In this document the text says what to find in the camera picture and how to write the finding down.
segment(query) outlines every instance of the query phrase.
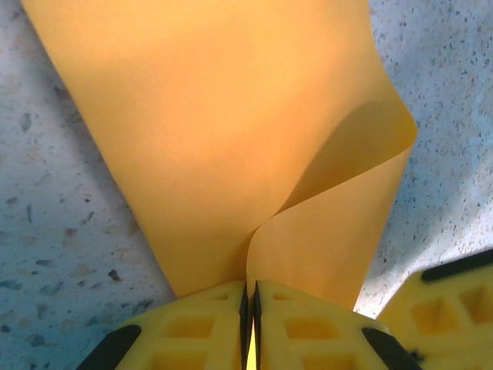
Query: yellow paper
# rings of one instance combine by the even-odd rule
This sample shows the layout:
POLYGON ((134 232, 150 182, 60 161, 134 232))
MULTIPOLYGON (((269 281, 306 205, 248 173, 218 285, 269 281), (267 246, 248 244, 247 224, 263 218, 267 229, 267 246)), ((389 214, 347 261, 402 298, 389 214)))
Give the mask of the yellow paper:
POLYGON ((365 0, 22 0, 178 296, 353 306, 416 128, 365 0))

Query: speckled floor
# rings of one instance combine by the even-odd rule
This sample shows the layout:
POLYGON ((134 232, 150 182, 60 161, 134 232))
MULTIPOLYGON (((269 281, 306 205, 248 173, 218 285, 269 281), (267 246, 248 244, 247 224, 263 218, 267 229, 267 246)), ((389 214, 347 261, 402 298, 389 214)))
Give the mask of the speckled floor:
MULTIPOLYGON (((371 2, 420 127, 357 310, 421 267, 493 244, 493 1, 371 2)), ((0 2, 0 369, 73 369, 173 299, 17 0, 0 2)))

